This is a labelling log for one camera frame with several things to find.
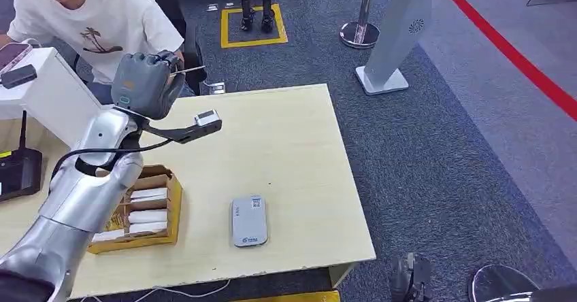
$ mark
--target light wood tabletop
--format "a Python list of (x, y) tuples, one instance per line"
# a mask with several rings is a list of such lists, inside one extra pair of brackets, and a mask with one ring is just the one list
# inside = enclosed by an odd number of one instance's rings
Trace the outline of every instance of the light wood tabletop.
[[(184, 187), (178, 243), (86, 254), (71, 297), (319, 267), (329, 268), (337, 286), (355, 263), (375, 259), (325, 84), (178, 99), (152, 125), (187, 127), (212, 109), (222, 118), (220, 132), (143, 154), (146, 165), (165, 165)], [(141, 146), (159, 141), (144, 134)], [(66, 151), (62, 144), (46, 149)], [(266, 201), (269, 239), (237, 248), (231, 202), (250, 195)], [(0, 251), (22, 236), (45, 197), (43, 190), (0, 205)]]

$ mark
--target humanoid robot legs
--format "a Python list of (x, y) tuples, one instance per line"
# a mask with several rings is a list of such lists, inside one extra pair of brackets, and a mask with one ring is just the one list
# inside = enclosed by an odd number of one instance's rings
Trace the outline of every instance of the humanoid robot legs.
[[(244, 31), (252, 29), (254, 20), (254, 10), (250, 6), (250, 0), (241, 0), (242, 2), (242, 22), (240, 28)], [(272, 32), (274, 22), (274, 12), (271, 9), (272, 0), (263, 0), (263, 21), (261, 30), (265, 33)]]

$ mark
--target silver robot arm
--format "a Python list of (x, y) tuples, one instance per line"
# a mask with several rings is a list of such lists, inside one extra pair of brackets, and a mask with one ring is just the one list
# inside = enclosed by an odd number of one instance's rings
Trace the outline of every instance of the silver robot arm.
[[(185, 129), (160, 130), (148, 124), (145, 116), (166, 116), (184, 85), (184, 76), (168, 81), (175, 61), (170, 52), (127, 55), (122, 60), (114, 80), (113, 100), (123, 108), (102, 110), (95, 116), (73, 152), (56, 166), (50, 193), (32, 227), (0, 258), (0, 301), (67, 300), (94, 234), (103, 230), (142, 171), (142, 155), (136, 152), (143, 150), (138, 146), (142, 131), (166, 138), (165, 143), (184, 144), (220, 130), (222, 122), (215, 111), (194, 117), (194, 124)], [(119, 83), (127, 81), (132, 83), (117, 90)], [(148, 96), (134, 83), (144, 83), (142, 90)], [(74, 154), (86, 148), (105, 151)], [(97, 177), (97, 168), (110, 173)]]

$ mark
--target black router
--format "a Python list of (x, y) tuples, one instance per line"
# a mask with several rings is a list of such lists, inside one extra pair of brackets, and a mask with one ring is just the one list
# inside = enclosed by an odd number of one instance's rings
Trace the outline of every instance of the black router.
[(0, 201), (40, 191), (42, 153), (26, 148), (26, 117), (24, 111), (18, 149), (0, 153)]

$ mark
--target stanchion base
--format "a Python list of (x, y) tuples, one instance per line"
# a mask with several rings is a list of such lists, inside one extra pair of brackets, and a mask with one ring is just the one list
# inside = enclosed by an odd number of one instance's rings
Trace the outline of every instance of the stanchion base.
[(389, 79), (383, 80), (382, 82), (371, 82), (365, 74), (364, 66), (357, 67), (355, 73), (363, 85), (365, 93), (369, 96), (404, 90), (409, 87), (407, 80), (405, 80), (405, 77), (401, 74), (399, 69), (396, 69)]
[(367, 23), (367, 30), (365, 31), (365, 37), (362, 42), (355, 41), (355, 35), (357, 34), (358, 22), (350, 22), (341, 28), (341, 41), (343, 44), (353, 47), (353, 48), (373, 48), (377, 43), (380, 31), (374, 25)]
[(538, 289), (532, 280), (518, 270), (503, 265), (488, 265), (477, 271), (473, 277), (469, 286), (469, 301), (493, 301), (500, 297), (534, 292)]

